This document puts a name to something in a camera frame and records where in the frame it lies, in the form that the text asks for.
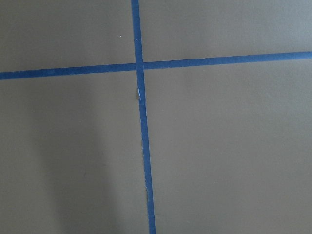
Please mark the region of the crossing blue tape strip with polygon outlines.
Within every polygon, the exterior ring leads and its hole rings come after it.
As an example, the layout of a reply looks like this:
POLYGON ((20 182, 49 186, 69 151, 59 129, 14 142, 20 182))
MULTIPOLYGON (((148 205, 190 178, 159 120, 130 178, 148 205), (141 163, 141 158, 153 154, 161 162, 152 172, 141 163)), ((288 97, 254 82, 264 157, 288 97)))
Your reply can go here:
MULTIPOLYGON (((166 61, 151 61, 151 62, 144 62, 143 68, 145 70, 153 70, 153 69, 223 65, 223 64, 236 64, 236 63, 252 63, 252 62, 267 62, 267 61, 280 61, 280 60, 296 60, 296 59, 301 60, 301 59, 311 59, 311 58, 312 58, 311 51, 289 52, 289 53, 228 56, 228 57, 215 57, 215 58, 194 58, 194 59, 178 59, 178 60, 166 60, 166 61)), ((38 69, 38 70, 1 72, 0 79, 10 80, 10 79, 21 79, 21 78, 42 78, 42 77, 55 77, 55 76, 112 73, 112 72, 135 71, 135 70, 136 70, 135 63, 123 63, 123 64, 108 64, 108 65, 93 65, 93 66, 80 66, 80 67, 48 68, 48 69, 38 69)))

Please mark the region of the long blue tape strip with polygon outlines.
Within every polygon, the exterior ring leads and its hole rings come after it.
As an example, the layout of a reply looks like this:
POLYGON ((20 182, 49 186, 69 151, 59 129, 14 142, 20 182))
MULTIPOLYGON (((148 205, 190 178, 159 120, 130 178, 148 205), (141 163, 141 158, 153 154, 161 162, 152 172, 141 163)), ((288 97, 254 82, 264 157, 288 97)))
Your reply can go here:
POLYGON ((132 17, 133 17, 133 31, 134 31, 134 47, 136 59, 136 76, 137 76, 137 89, 139 97, 139 115, 141 126, 141 142, 143 152, 143 166, 145 176, 145 187, 147 195, 147 215, 149 224, 149 233, 156 233, 155 211, 154 211, 154 197, 153 197, 153 184, 152 184, 152 170, 149 148, 149 135, 148 135, 148 120, 146 110, 146 93, 145 93, 145 77, 143 65, 143 51, 142 51, 142 37, 139 13, 139 1, 131 1, 132 17))

